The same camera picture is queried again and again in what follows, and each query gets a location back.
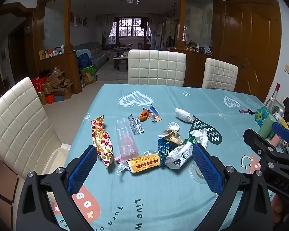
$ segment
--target metal screw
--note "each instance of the metal screw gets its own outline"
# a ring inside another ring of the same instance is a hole
[[[28,176],[29,176],[29,177],[32,177],[32,176],[34,176],[34,174],[35,174],[34,171],[30,171],[30,172],[28,173]]]
[[[59,167],[59,168],[56,169],[56,173],[57,173],[57,174],[62,174],[63,171],[64,171],[64,168],[63,168],[63,167]]]
[[[227,171],[229,173],[233,173],[234,172],[234,168],[232,166],[228,166],[226,169],[227,169]]]
[[[260,170],[256,170],[256,175],[261,176],[262,172]]]

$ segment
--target chair backrest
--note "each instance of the chair backrest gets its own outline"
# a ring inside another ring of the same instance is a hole
[[[183,86],[186,55],[178,52],[132,49],[128,57],[129,84]]]
[[[234,91],[237,76],[237,66],[227,62],[207,58],[202,88]]]
[[[0,159],[16,174],[41,174],[61,144],[28,77],[0,98]]]

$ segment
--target wall outlet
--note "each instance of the wall outlet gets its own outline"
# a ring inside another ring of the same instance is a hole
[[[288,64],[286,64],[286,66],[285,66],[285,71],[289,74],[289,65]]]

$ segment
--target bottle cap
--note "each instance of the bottle cap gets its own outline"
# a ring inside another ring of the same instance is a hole
[[[276,91],[278,91],[278,90],[279,90],[279,88],[280,88],[280,86],[281,86],[281,85],[280,85],[279,83],[278,83],[278,84],[276,84],[276,88],[275,88],[275,90],[276,90]]]

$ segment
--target coffee table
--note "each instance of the coffee table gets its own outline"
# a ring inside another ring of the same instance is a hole
[[[113,58],[113,68],[118,69],[121,60],[128,60],[128,56],[124,55],[126,52],[118,52]]]

